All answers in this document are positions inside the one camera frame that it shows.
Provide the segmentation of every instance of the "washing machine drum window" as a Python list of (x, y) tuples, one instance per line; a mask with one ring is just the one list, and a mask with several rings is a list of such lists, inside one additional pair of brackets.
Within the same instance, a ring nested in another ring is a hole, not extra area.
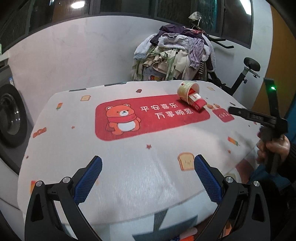
[(21, 145), (27, 135), (27, 115), (17, 89), (6, 84), (0, 87), (0, 141), (9, 147)]

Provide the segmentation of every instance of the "lavender patterned garment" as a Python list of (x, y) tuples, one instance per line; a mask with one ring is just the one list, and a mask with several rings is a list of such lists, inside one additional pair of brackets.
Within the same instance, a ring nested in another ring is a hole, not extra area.
[(197, 69), (199, 67), (204, 44), (203, 39), (188, 37), (189, 67), (193, 69)]

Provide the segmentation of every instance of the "metal screw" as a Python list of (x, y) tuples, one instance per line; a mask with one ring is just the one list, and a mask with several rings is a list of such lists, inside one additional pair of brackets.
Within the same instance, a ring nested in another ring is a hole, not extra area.
[(225, 179), (228, 183), (232, 183), (233, 182), (233, 178), (232, 177), (226, 177)]
[(68, 183), (70, 181), (70, 177), (64, 177), (63, 178), (63, 183)]
[(254, 184), (255, 187), (259, 187), (260, 186), (260, 183), (258, 181), (254, 181), (253, 184)]
[(42, 181), (36, 182), (36, 187), (40, 187), (42, 185)]

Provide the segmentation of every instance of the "bear's red scarf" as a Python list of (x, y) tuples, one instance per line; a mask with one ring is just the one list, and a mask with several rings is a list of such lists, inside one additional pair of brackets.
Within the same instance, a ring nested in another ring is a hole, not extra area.
[(119, 117), (108, 117), (108, 123), (106, 126), (106, 130), (107, 131), (114, 131), (114, 128), (111, 128), (109, 126), (110, 122), (114, 122), (114, 123), (128, 123), (131, 121), (134, 121), (137, 118), (136, 114), (133, 113), (131, 115), (127, 115), (127, 116), (119, 116)]

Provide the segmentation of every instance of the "cartoon bear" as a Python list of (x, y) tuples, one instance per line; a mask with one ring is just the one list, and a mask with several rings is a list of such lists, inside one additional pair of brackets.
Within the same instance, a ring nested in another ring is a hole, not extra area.
[(110, 105), (106, 107), (106, 111), (108, 118), (106, 130), (111, 131), (113, 135), (122, 135), (124, 132), (140, 129), (141, 119), (136, 116), (130, 104)]

